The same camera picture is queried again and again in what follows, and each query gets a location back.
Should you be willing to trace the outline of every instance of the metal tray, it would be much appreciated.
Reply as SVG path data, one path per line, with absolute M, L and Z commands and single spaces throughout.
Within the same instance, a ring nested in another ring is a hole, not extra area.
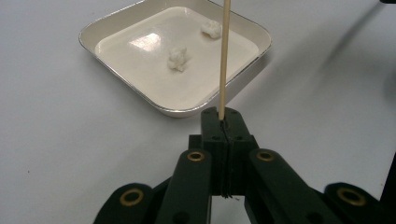
M 184 118 L 217 104 L 221 39 L 201 25 L 222 20 L 207 0 L 146 0 L 86 26 L 81 45 L 165 115 Z M 231 14 L 227 101 L 264 68 L 271 37 L 260 25 Z M 185 70 L 167 67 L 170 48 L 186 47 Z

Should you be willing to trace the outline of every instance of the wooden skewer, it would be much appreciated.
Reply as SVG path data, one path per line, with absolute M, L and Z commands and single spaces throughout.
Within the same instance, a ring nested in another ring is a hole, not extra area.
M 224 120 L 225 112 L 225 81 L 227 74 L 228 33 L 230 30 L 230 6 L 231 0 L 224 0 L 219 84 L 219 120 Z

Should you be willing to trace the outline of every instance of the cotton ball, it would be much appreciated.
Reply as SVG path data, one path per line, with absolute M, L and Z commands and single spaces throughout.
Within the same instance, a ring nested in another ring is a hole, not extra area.
M 183 64 L 186 62 L 186 51 L 186 47 L 170 49 L 168 67 L 183 72 Z
M 207 21 L 201 25 L 201 31 L 213 39 L 221 37 L 221 25 L 216 21 Z

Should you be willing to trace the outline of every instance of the gripper linkage arm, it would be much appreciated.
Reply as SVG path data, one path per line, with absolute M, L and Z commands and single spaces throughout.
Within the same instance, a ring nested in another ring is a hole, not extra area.
M 174 174 L 152 189 L 129 184 L 107 200 L 94 224 L 206 224 L 211 196 L 245 196 L 251 223 L 396 223 L 370 194 L 345 183 L 324 193 L 309 188 L 282 157 L 260 149 L 242 116 L 215 107 L 201 115 L 202 134 L 190 135 L 189 149 Z

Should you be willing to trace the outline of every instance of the white table surface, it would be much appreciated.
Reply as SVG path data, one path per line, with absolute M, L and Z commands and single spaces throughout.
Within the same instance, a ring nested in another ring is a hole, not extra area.
M 172 119 L 79 43 L 135 1 L 0 3 L 0 223 L 92 223 L 110 194 L 169 177 L 200 117 Z M 264 26 L 272 61 L 228 107 L 306 181 L 377 199 L 396 149 L 396 6 L 372 0 L 233 1 Z M 212 223 L 249 223 L 243 198 Z

